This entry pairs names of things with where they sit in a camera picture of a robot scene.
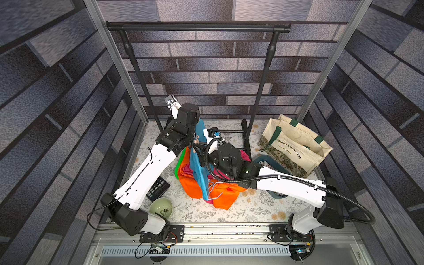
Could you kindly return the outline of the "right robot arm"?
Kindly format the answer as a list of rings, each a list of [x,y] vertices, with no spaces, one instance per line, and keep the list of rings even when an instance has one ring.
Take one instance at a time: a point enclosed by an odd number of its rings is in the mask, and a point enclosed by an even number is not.
[[[333,229],[345,227],[342,202],[331,194],[332,190],[328,190],[323,181],[294,177],[243,160],[239,149],[217,138],[208,143],[204,162],[209,173],[219,182],[277,192],[308,203],[307,208],[289,218],[289,233],[305,235],[319,226]]]

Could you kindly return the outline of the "orange garment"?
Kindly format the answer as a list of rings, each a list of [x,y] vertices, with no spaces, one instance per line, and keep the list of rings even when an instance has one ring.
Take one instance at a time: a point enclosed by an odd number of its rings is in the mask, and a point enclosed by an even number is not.
[[[182,151],[174,171],[186,194],[203,199],[215,208],[228,210],[245,188],[235,183],[217,181],[206,167],[200,165],[197,153],[188,148]]]

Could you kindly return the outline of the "blue t-shirt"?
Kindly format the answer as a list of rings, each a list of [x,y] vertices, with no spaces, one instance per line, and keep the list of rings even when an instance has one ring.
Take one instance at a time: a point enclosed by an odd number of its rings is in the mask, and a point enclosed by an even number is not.
[[[204,121],[200,119],[197,125],[195,126],[195,140],[193,142],[194,144],[206,142],[206,137],[204,136],[204,129]],[[196,153],[194,147],[192,147],[191,149],[189,163],[190,169],[193,171],[193,177],[201,189],[201,198],[204,199],[207,203],[213,204],[212,200],[209,199],[209,172],[207,171],[207,169],[201,166],[201,156]]]

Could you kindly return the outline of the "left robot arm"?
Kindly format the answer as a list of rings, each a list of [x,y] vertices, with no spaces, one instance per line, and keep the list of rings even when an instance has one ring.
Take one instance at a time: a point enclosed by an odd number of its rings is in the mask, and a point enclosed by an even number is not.
[[[140,207],[161,173],[193,143],[199,117],[198,106],[185,103],[179,107],[177,118],[159,134],[136,172],[113,194],[106,193],[101,198],[108,217],[128,235],[134,236],[142,231],[155,235],[162,233],[166,220]]]

